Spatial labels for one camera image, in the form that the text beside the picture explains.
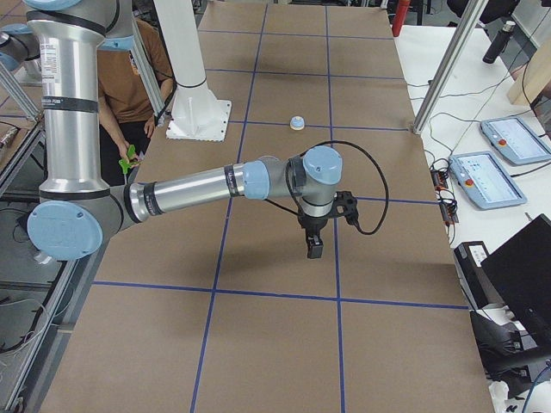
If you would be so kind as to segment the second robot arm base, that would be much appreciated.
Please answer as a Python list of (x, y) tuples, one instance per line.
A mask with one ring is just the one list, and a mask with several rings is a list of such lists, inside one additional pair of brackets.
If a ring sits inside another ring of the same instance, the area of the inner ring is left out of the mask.
[(21, 84), (41, 86), (40, 42), (26, 24), (1, 28), (1, 63)]

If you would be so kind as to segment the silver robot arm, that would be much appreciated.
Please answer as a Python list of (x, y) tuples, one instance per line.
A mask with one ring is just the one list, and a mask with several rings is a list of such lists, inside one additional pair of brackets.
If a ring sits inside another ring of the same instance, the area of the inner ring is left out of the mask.
[(135, 21), (128, 1), (30, 1), (27, 7), (40, 46), (46, 127), (47, 176), (27, 227), (35, 247), (72, 261), (152, 216), (231, 197), (288, 196), (308, 256), (321, 256), (322, 228), (351, 200), (337, 190), (343, 162), (327, 145), (287, 161), (262, 157), (172, 181), (126, 182), (121, 162), (132, 159), (131, 145), (144, 150), (154, 129), (146, 83), (173, 104), (170, 137), (225, 137), (232, 104), (207, 86), (190, 2), (156, 2), (158, 33)]

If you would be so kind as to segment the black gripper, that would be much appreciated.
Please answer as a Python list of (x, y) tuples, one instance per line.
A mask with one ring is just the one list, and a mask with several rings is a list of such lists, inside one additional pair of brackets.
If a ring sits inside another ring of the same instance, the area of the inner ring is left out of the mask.
[(298, 215), (300, 227), (305, 231), (308, 259), (319, 259), (323, 255), (324, 243), (321, 231), (326, 227), (328, 218), (326, 216), (313, 217), (305, 213)]

